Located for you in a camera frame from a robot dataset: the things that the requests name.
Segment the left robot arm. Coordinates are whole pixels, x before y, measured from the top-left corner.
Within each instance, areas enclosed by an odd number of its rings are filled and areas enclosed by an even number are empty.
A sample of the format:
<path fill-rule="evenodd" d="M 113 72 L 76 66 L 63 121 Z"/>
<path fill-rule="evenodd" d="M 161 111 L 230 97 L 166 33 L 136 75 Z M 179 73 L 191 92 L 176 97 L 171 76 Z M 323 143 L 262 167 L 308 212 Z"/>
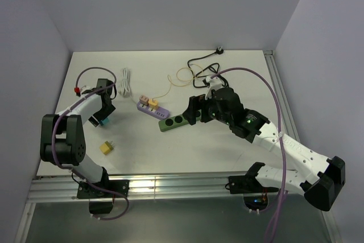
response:
<path fill-rule="evenodd" d="M 96 87 L 80 91 L 75 88 L 80 100 L 58 114 L 46 114 L 42 118 L 40 136 L 40 158 L 63 170 L 73 171 L 82 180 L 90 183 L 90 190 L 104 197 L 111 190 L 109 175 L 104 167 L 96 164 L 86 154 L 84 124 L 93 126 L 107 123 L 115 111 L 112 94 L 116 92 L 109 79 L 98 79 Z"/>

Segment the orange charger plug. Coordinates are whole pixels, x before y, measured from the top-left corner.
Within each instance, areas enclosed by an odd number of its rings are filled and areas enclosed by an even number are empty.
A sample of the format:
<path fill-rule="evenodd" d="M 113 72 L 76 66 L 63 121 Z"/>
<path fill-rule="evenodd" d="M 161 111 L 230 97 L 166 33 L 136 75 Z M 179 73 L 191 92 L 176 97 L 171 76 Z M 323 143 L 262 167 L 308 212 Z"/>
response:
<path fill-rule="evenodd" d="M 148 106 L 150 109 L 157 110 L 159 108 L 158 100 L 153 98 L 149 99 Z"/>

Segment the purple power strip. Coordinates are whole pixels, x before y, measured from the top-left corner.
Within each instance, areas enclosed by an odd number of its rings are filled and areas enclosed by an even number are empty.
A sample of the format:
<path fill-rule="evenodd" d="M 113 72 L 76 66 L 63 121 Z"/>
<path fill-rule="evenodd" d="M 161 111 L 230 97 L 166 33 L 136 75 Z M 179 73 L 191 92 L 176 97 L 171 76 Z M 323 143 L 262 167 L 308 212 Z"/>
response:
<path fill-rule="evenodd" d="M 158 107 L 156 110 L 150 108 L 147 105 L 143 105 L 140 101 L 136 105 L 137 109 L 149 116 L 152 116 L 154 118 L 157 118 L 159 120 L 164 120 L 169 118 L 170 112 L 162 107 Z"/>

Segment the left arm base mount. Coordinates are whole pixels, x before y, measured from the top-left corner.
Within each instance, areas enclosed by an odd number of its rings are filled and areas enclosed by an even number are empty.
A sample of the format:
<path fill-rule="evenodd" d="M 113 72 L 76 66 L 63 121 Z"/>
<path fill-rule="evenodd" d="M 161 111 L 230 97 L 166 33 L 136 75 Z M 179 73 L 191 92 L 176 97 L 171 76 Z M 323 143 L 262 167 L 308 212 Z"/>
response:
<path fill-rule="evenodd" d="M 89 200 L 89 213 L 100 219 L 116 219 L 117 217 L 106 217 L 113 207 L 116 198 L 126 201 L 126 208 L 122 211 L 123 216 L 130 206 L 127 198 L 129 192 L 129 180 L 111 180 L 106 190 L 98 190 L 86 182 L 79 182 L 76 198 L 79 200 Z"/>

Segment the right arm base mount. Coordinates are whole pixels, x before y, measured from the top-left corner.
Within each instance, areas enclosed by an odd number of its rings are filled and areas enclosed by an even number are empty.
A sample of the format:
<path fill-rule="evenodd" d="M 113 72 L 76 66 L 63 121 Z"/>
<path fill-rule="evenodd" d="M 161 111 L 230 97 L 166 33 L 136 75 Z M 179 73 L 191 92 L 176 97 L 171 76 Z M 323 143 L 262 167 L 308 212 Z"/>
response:
<path fill-rule="evenodd" d="M 231 195 L 242 194 L 244 204 L 248 210 L 256 212 L 268 207 L 269 193 L 280 193 L 278 188 L 264 187 L 255 178 L 248 175 L 229 176 L 225 189 Z"/>

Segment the teal plug adapter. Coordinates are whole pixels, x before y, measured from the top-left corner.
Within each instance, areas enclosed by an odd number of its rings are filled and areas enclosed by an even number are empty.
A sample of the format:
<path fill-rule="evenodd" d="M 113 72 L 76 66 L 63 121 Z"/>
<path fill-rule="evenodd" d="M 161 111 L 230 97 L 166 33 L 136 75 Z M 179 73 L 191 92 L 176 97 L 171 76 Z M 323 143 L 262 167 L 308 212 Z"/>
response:
<path fill-rule="evenodd" d="M 103 126 L 106 126 L 109 122 L 110 122 L 109 118 L 106 117 L 105 119 L 101 120 L 99 122 L 99 124 L 100 124 L 101 127 L 103 127 Z"/>

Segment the pink plug adapter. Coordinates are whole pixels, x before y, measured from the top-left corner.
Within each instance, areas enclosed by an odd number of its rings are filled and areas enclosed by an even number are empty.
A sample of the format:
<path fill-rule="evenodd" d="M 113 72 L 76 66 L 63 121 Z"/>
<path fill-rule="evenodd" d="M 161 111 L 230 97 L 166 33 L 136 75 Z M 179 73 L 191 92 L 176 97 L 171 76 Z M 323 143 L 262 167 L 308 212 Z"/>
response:
<path fill-rule="evenodd" d="M 147 106 L 148 105 L 148 102 L 149 102 L 149 98 L 147 96 L 145 96 L 145 95 L 141 95 L 140 98 L 139 98 L 139 102 L 142 105 Z"/>

